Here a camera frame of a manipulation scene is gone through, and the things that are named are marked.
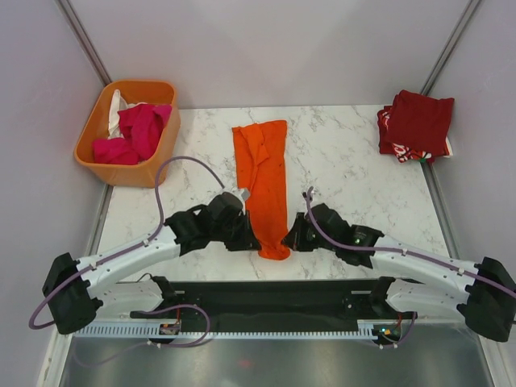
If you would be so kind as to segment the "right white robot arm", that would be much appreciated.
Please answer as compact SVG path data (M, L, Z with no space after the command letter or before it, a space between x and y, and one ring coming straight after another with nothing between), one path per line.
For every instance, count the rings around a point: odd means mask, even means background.
M369 297L378 317L394 311L461 321L486 339L505 343L515 322L515 282L501 262L439 256L377 229L350 225L325 204L296 215L282 243L297 252L326 249L353 266L380 274Z

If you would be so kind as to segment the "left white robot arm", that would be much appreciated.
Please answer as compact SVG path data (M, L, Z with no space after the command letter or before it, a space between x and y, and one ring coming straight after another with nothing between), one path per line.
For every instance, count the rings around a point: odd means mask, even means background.
M151 234L104 254L75 260L65 253L54 259L42 292L62 335L90 324L107 305L112 285L154 264L202 250L211 242L231 252L259 250L245 202L247 189L223 191L208 204L179 211Z

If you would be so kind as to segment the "orange t shirt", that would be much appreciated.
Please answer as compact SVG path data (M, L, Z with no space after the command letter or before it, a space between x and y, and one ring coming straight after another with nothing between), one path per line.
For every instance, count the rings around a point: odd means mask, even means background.
M288 233L285 141L287 122L275 120L232 129L236 180L248 189L246 209L260 243L259 255L285 260L290 250L282 244Z

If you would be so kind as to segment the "pink t shirt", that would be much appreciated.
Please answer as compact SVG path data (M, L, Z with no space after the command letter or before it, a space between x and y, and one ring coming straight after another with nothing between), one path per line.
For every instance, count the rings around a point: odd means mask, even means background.
M97 164L136 165L150 159L173 108L170 105L140 104L120 110L121 137L96 139L92 143Z

